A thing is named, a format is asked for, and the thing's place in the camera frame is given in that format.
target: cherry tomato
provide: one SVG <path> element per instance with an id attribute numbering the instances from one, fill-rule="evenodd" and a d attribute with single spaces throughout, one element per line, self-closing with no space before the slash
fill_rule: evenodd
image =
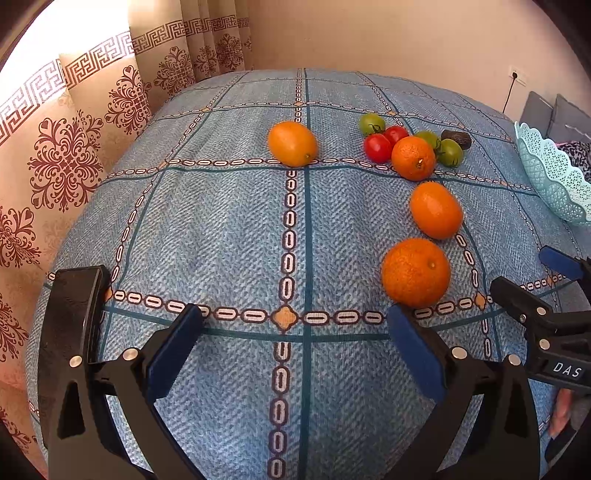
<path id="1" fill-rule="evenodd" d="M 398 140 L 404 137 L 408 137 L 409 135 L 406 128 L 394 125 L 393 127 L 386 129 L 386 131 L 384 132 L 384 136 L 390 141 L 392 147 L 394 147 Z"/>
<path id="2" fill-rule="evenodd" d="M 363 141 L 363 149 L 370 160 L 386 163 L 392 156 L 392 144 L 382 134 L 372 134 Z"/>

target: blue plastic basket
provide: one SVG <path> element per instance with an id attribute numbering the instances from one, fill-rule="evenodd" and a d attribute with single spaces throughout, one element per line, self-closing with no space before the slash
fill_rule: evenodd
<path id="1" fill-rule="evenodd" d="M 515 133 L 521 162 L 540 198 L 562 220 L 591 226 L 591 184 L 583 172 L 535 128 L 515 122 Z"/>

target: orange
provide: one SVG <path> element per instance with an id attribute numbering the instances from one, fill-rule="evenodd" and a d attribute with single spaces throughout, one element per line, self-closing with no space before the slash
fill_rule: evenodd
<path id="1" fill-rule="evenodd" d="M 443 250 L 424 238 L 394 245 L 382 262 L 382 285 L 388 296 L 414 309 L 437 303 L 451 276 Z"/>
<path id="2" fill-rule="evenodd" d="M 426 181 L 414 189 L 410 196 L 410 212 L 417 227 L 437 240 L 455 235 L 464 220 L 459 202 L 435 181 Z"/>
<path id="3" fill-rule="evenodd" d="M 392 166 L 407 180 L 426 179 L 435 170 L 435 164 L 435 153 L 422 138 L 403 138 L 392 149 Z"/>
<path id="4" fill-rule="evenodd" d="M 297 122 L 281 122 L 269 130 L 271 154 L 288 167 L 303 167 L 318 155 L 316 137 Z"/>

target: plaid pattern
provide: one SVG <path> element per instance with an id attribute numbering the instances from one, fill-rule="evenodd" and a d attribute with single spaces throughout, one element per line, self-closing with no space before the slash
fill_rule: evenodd
<path id="1" fill-rule="evenodd" d="M 548 244 L 590 255 L 590 237 L 538 198 L 502 114 L 447 90 L 362 73 L 254 71 L 191 86 L 100 185 L 54 271 L 111 270 L 102 359 L 141 347 L 185 303 L 200 305 L 207 329 L 157 408 L 209 479 L 381 479 L 433 408 L 388 338 L 391 301 L 379 278 L 390 247 L 422 236 L 407 206 L 415 184 L 366 160 L 357 127 L 366 112 L 410 132 L 455 129 L 473 139 L 459 169 L 438 166 L 432 178 L 459 199 L 465 221 L 439 242 L 452 283 L 438 305 L 414 312 L 418 322 L 474 356 L 524 359 L 522 327 L 491 303 L 492 279 L 504 275 L 558 311 L 587 307 L 537 253 Z M 319 159 L 306 168 L 269 158 L 267 132 L 285 120 L 319 141 Z M 33 411 L 51 279 L 27 352 Z M 554 393 L 531 386 L 544 448 Z M 111 400 L 131 458 L 147 468 Z M 446 465 L 459 457 L 477 407 Z"/>

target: avocado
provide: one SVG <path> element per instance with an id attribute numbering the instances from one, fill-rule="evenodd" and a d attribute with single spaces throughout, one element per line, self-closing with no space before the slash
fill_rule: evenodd
<path id="1" fill-rule="evenodd" d="M 451 138 L 456 142 L 462 150 L 468 150 L 472 146 L 472 139 L 470 135 L 465 132 L 452 132 L 451 130 L 444 130 L 441 132 L 441 139 Z"/>

